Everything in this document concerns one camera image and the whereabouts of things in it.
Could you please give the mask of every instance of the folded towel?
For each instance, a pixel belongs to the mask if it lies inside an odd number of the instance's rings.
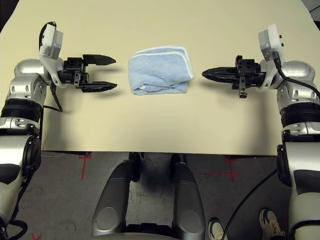
[[[137,95],[185,93],[194,78],[187,51],[161,46],[136,52],[129,60],[129,82]]]

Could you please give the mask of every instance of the black cable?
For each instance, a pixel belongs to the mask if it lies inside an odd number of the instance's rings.
[[[239,203],[239,205],[236,207],[236,209],[233,211],[228,223],[226,224],[223,236],[221,238],[221,240],[224,240],[226,235],[227,235],[227,231],[231,225],[231,222],[234,220],[237,212],[239,211],[239,209],[241,208],[241,206],[248,200],[248,198],[262,185],[264,184],[267,180],[269,180],[274,174],[277,173],[277,169],[273,170],[268,176],[266,176],[264,179],[262,179],[257,185],[255,185],[254,188],[252,188],[252,190],[242,199],[242,201]]]
[[[317,90],[317,88],[315,88],[314,86],[311,86],[311,85],[309,85],[307,83],[304,83],[302,81],[295,80],[295,79],[292,79],[290,77],[287,77],[284,74],[284,72],[282,71],[280,56],[279,56],[279,53],[277,51],[274,51],[272,53],[272,56],[273,56],[273,61],[274,61],[275,67],[278,70],[279,75],[283,78],[283,80],[291,82],[291,83],[294,83],[294,84],[298,84],[298,85],[304,86],[304,87],[306,87],[308,89],[311,89],[317,95],[317,97],[320,99],[320,92]]]
[[[319,5],[319,6],[316,6],[314,9],[311,9],[311,10],[309,11],[309,13],[313,12],[314,10],[316,10],[316,9],[319,8],[319,7],[320,7],[320,5]]]
[[[40,47],[42,46],[42,38],[43,38],[44,32],[46,30],[47,24],[50,24],[50,25],[54,26],[55,28],[57,27],[57,24],[54,21],[49,21],[41,28],[41,31],[40,31],[40,34],[39,34],[39,50],[40,50]],[[57,88],[56,85],[52,81],[51,85],[50,85],[50,90],[51,90],[53,99],[54,99],[54,101],[55,101],[55,103],[56,103],[56,105],[58,106],[59,109],[55,108],[55,107],[52,107],[52,106],[47,106],[47,105],[44,105],[43,107],[46,108],[46,109],[51,109],[51,110],[54,110],[54,111],[62,113],[63,109],[62,109],[62,106],[61,106],[61,104],[59,102],[59,99],[57,97],[56,88]]]
[[[21,231],[18,234],[14,235],[12,237],[9,237],[8,240],[18,240],[23,235],[25,235],[25,233],[28,230],[28,225],[22,220],[15,220],[14,219],[14,220],[10,221],[10,224],[21,228]]]

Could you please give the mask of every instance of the person's foot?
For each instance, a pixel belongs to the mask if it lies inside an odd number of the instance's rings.
[[[284,231],[281,231],[276,215],[268,208],[260,211],[259,222],[262,228],[262,240],[286,235]]]
[[[222,226],[219,218],[214,217],[208,223],[208,232],[210,240],[222,240],[225,229]]]

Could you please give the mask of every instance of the beige table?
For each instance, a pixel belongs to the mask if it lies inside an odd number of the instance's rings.
[[[15,65],[38,58],[39,32],[48,21],[64,33],[61,58],[116,59],[88,71],[91,80],[118,87],[102,93],[59,89],[65,112],[45,110],[43,150],[275,155],[282,128],[276,91],[250,89],[239,99],[230,85],[201,75],[233,66],[236,55],[260,62],[258,32],[273,23],[286,60],[311,64],[320,87],[320,31],[300,0],[21,0],[0,34],[1,105]],[[128,59],[165,45],[188,50],[196,76],[188,92],[134,95]],[[55,105],[52,97],[46,104]]]

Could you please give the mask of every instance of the red tape mark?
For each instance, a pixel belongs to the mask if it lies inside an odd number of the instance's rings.
[[[41,240],[42,235],[35,237],[33,232],[31,233],[31,235],[32,235],[32,240]]]
[[[234,177],[234,176],[240,176],[239,173],[231,173],[231,172],[205,172],[204,175],[207,175],[207,176],[231,176],[231,177]]]
[[[83,166],[82,166],[82,172],[81,172],[81,180],[83,180],[85,178],[87,159],[91,159],[91,152],[89,156],[79,156],[79,159],[83,159]]]
[[[227,163],[229,163],[229,169],[230,169],[230,176],[231,176],[231,182],[235,181],[235,176],[239,176],[239,173],[234,173],[232,168],[232,163],[236,161],[236,159],[228,159],[226,156],[223,156],[223,160]]]

